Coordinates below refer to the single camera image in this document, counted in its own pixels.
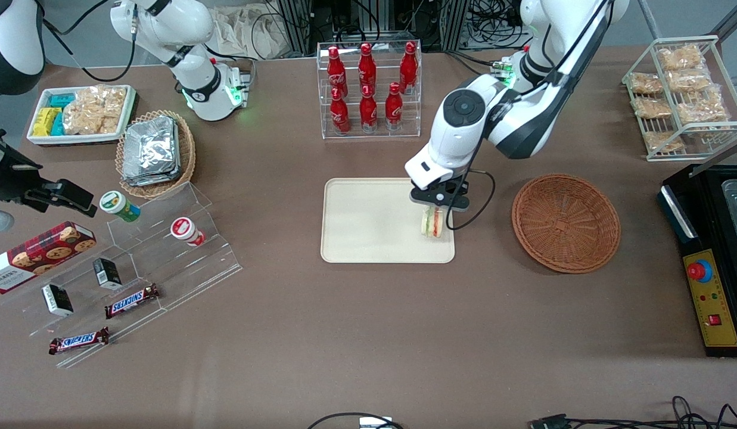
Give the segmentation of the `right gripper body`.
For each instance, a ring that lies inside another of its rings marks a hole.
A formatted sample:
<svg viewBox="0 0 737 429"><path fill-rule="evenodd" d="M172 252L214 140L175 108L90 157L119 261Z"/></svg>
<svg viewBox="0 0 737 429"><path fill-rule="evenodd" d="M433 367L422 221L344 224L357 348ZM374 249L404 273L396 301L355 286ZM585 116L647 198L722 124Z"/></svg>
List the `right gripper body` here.
<svg viewBox="0 0 737 429"><path fill-rule="evenodd" d="M21 152L6 144L0 131L0 201L25 204L29 192L42 190L41 165L34 163Z"/></svg>

